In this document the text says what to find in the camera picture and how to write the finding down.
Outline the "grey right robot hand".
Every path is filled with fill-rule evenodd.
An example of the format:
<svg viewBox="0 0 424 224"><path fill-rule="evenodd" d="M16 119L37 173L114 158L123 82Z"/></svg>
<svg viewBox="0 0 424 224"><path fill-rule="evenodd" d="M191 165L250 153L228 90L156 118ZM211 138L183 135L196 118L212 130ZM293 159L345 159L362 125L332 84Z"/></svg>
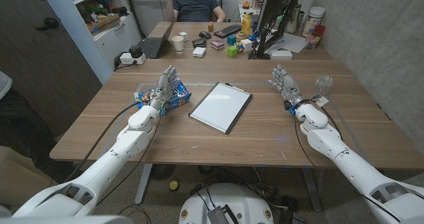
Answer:
<svg viewBox="0 0 424 224"><path fill-rule="evenodd" d="M306 98L301 94L298 84L284 68L278 65L277 68L273 69L272 75L274 80L268 80L268 82L281 93L285 101L284 106L286 110L293 109L295 111L297 108L307 103Z"/></svg>

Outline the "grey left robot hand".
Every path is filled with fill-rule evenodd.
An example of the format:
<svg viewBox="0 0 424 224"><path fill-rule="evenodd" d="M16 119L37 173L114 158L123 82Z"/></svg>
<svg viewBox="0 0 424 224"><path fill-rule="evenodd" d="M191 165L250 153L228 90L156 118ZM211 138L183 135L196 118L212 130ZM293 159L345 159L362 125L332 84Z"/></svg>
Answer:
<svg viewBox="0 0 424 224"><path fill-rule="evenodd" d="M179 77L176 74L177 70L172 65L164 70L158 78L154 94L149 101L149 106L157 110L170 108L170 100L176 92L179 81Z"/></svg>

